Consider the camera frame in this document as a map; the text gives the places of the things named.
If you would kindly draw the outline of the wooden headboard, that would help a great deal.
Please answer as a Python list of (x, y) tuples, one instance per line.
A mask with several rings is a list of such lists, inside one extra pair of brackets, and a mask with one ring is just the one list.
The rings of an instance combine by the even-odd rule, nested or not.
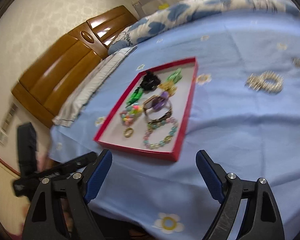
[(47, 128), (63, 103), (108, 56), (121, 31), (137, 22), (123, 5), (92, 17), (60, 37), (19, 78), (11, 93)]

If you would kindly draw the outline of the yellow hair claw clip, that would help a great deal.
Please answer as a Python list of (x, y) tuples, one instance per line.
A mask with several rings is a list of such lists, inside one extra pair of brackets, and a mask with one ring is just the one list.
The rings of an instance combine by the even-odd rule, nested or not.
[(173, 81), (165, 81), (158, 85), (158, 88), (168, 92), (169, 97), (173, 96), (177, 90), (177, 86)]

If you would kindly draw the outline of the black scrunchie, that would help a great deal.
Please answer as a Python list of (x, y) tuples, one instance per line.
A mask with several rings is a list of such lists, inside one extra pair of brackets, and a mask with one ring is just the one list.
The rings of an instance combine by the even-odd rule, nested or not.
[(143, 77), (143, 80), (140, 83), (140, 87), (146, 92), (151, 92), (156, 90), (156, 88), (160, 84), (161, 80), (152, 72), (147, 71), (146, 75)]

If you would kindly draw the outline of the mesh band wristwatch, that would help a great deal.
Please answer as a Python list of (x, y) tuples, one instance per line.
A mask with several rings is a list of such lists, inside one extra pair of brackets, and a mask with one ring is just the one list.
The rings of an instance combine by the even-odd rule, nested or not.
[[(143, 102), (143, 113), (145, 115), (147, 123), (159, 123), (172, 116), (172, 104), (168, 96), (163, 95), (153, 95)], [(165, 110), (166, 112), (160, 116), (152, 119), (150, 117), (151, 113), (159, 113)]]

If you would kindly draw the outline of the red jewelry tray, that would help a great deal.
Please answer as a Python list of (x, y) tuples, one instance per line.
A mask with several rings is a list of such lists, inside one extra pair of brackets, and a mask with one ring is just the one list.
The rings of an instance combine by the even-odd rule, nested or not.
[(177, 161), (190, 115), (198, 64), (186, 58), (140, 72), (96, 133), (99, 145)]

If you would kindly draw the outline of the blue floral bed sheet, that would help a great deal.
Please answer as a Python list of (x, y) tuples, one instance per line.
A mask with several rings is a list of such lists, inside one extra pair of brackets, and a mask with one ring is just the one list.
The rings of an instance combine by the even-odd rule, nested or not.
[(199, 82), (179, 160), (114, 151), (90, 208), (157, 239), (202, 239), (219, 208), (195, 163), (205, 150), (242, 179), (268, 180), (293, 239), (300, 231), (300, 19), (289, 14), (233, 11), (142, 42), (71, 127), (51, 129), (51, 159), (100, 152), (100, 120), (139, 72), (188, 57), (197, 59)]

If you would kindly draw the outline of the clear hair comb with beads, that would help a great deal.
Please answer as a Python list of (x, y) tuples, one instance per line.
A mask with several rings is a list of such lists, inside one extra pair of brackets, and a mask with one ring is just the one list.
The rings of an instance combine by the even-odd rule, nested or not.
[(138, 102), (135, 102), (127, 106), (126, 111), (131, 118), (137, 118), (143, 113), (143, 107)]

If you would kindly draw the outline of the wall switch panel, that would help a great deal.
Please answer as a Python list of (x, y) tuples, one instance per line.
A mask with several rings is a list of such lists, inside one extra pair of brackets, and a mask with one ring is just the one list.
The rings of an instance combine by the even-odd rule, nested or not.
[(12, 103), (10, 109), (6, 113), (1, 126), (0, 126), (0, 144), (5, 146), (8, 140), (8, 132), (10, 129), (10, 125), (13, 121), (14, 115), (18, 109), (18, 106), (15, 103)]

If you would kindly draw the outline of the blue heart patterned duvet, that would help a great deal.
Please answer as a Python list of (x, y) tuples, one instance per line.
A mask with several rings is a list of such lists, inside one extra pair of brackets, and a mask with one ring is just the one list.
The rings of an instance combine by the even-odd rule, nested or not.
[(284, 12), (300, 18), (300, 11), (291, 0), (183, 0), (126, 27), (111, 43), (108, 54), (133, 47), (179, 25), (235, 10)]

